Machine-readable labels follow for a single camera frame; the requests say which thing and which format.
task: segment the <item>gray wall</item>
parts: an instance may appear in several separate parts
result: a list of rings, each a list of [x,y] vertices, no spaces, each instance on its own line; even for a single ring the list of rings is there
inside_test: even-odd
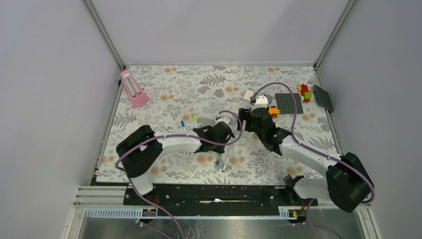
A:
[[[81,0],[0,3],[0,238],[57,239],[118,68]]]
[[[420,238],[420,0],[359,0],[320,73],[347,150],[372,177],[384,239]]]
[[[126,64],[313,63],[347,0],[94,0]]]

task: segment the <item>gray floor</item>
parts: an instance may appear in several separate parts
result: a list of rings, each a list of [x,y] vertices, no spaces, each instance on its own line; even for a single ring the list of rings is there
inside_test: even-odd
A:
[[[355,213],[339,209],[311,210],[314,223],[331,227],[344,239],[365,238]],[[313,239],[317,238],[309,226],[291,226],[284,220],[180,220],[186,239]],[[150,225],[163,230],[175,239],[180,235],[172,220],[154,220]],[[317,229],[324,239],[338,237]],[[130,219],[87,218],[82,239],[163,239],[159,233],[140,227]]]

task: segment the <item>table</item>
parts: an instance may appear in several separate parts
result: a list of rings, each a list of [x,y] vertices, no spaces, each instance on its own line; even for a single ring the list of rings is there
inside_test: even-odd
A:
[[[246,108],[242,97],[246,90],[279,81],[294,92],[301,84],[316,84],[313,67],[264,66],[130,66],[129,71],[145,88],[150,101],[137,109],[123,91],[101,158],[97,182],[128,182],[126,175],[114,164],[118,159],[116,146],[140,126],[149,124],[156,132],[183,132],[213,125],[221,110],[237,113]],[[282,86],[270,86],[263,93],[288,93]],[[304,114],[298,115],[295,135],[303,142],[335,152],[334,140],[325,110],[315,101],[302,103]],[[278,115],[277,126],[289,129],[293,115]],[[235,129],[234,120],[231,127]],[[320,178],[316,171],[291,158],[267,151],[254,133],[245,132],[230,149],[227,167],[221,171],[214,166],[217,153],[175,153],[159,157],[149,169],[153,183],[283,185],[282,179],[305,175]]]

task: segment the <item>green marker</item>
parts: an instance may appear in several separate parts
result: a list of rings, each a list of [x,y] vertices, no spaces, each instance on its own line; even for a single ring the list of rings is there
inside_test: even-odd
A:
[[[197,115],[194,115],[194,122],[195,122],[195,128],[198,128],[198,125],[197,125]]]

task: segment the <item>marker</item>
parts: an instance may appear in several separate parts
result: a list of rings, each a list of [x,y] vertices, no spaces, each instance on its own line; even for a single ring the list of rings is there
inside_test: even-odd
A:
[[[182,121],[180,121],[180,122],[182,123],[182,128],[183,128],[183,131],[186,133],[185,122],[183,122],[183,120],[182,120]]]
[[[194,115],[195,128],[198,128],[197,121],[197,115]]]

